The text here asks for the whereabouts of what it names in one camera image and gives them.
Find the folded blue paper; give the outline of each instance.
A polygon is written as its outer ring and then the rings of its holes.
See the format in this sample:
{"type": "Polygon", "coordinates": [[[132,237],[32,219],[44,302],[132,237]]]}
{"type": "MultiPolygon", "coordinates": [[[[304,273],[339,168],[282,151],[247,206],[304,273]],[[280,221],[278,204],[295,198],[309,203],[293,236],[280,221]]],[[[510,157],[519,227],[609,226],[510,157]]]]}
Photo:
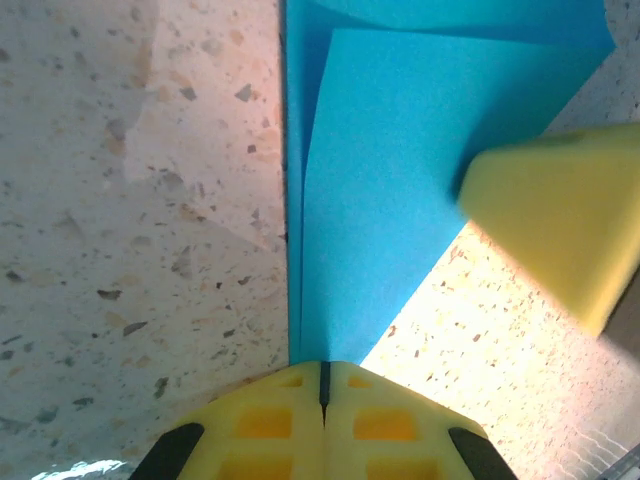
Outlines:
{"type": "Polygon", "coordinates": [[[471,158],[613,49],[601,0],[289,0],[289,352],[360,362],[465,223],[471,158]]]}

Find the speckled stone surface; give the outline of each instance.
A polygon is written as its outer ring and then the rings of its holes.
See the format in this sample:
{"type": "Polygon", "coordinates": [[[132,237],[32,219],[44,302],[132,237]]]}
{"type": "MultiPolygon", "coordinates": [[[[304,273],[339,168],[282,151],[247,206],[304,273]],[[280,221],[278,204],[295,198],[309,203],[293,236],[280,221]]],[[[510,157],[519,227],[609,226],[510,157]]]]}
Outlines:
{"type": "MultiPolygon", "coordinates": [[[[640,116],[640,0],[607,7],[619,48],[552,129],[640,116]]],[[[127,478],[286,364],[277,13],[0,2],[1,479],[127,478]]],[[[364,365],[481,422],[523,479],[594,478],[640,441],[638,364],[473,227],[364,365]]]]}

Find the blue card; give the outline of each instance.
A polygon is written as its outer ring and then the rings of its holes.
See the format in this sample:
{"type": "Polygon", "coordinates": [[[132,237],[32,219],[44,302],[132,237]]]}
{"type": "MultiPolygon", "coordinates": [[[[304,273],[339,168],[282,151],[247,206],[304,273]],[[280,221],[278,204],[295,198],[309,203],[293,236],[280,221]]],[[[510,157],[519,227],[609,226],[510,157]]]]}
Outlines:
{"type": "Polygon", "coordinates": [[[289,0],[290,360],[358,363],[465,223],[470,160],[613,49],[600,0],[289,0]]]}

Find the blue paper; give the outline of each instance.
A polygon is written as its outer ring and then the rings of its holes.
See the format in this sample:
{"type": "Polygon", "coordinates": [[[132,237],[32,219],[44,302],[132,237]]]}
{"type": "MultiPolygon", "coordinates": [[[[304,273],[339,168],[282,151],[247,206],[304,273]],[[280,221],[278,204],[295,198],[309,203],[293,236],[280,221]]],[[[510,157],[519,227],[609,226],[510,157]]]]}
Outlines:
{"type": "Polygon", "coordinates": [[[357,363],[464,225],[470,159],[613,43],[597,0],[290,0],[286,26],[290,360],[357,363]]]}

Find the yellow foam piece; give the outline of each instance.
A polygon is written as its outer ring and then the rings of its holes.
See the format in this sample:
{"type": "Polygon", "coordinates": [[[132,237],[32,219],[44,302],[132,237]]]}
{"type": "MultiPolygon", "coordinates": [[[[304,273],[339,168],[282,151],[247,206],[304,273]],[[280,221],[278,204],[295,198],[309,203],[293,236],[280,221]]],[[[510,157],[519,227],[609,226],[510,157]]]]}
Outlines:
{"type": "Polygon", "coordinates": [[[179,480],[473,480],[449,436],[475,422],[378,375],[332,363],[323,423],[320,363],[219,398],[177,427],[204,427],[179,480]]]}
{"type": "Polygon", "coordinates": [[[490,150],[459,203],[592,335],[640,260],[640,124],[490,150]]]}
{"type": "Polygon", "coordinates": [[[482,428],[411,390],[349,363],[331,367],[327,479],[473,480],[449,438],[482,428]]]}

